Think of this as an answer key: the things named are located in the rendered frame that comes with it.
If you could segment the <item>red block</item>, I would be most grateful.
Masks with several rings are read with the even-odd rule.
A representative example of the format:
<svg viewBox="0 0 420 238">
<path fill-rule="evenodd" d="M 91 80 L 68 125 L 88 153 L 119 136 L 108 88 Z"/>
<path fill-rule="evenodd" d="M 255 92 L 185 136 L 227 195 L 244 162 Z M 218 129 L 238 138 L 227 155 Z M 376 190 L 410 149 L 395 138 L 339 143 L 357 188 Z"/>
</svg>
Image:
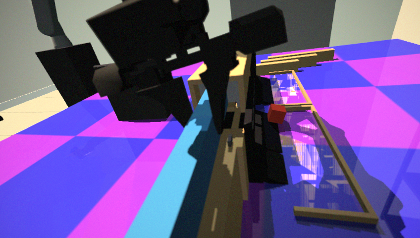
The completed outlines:
<svg viewBox="0 0 420 238">
<path fill-rule="evenodd" d="M 270 104 L 270 107 L 267 113 L 268 121 L 283 124 L 286 113 L 287 112 L 286 112 L 285 106 Z"/>
</svg>

